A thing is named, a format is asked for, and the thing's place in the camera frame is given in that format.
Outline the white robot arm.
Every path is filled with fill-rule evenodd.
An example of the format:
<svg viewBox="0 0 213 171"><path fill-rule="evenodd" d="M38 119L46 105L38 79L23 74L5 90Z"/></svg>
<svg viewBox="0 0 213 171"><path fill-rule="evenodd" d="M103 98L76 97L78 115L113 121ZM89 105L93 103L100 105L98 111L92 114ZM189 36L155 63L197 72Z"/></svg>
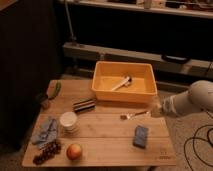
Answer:
<svg viewBox="0 0 213 171"><path fill-rule="evenodd" d="M213 82L199 80L189 88L162 101L156 99L149 113L152 117L168 116L173 118L205 112L213 114Z"/></svg>

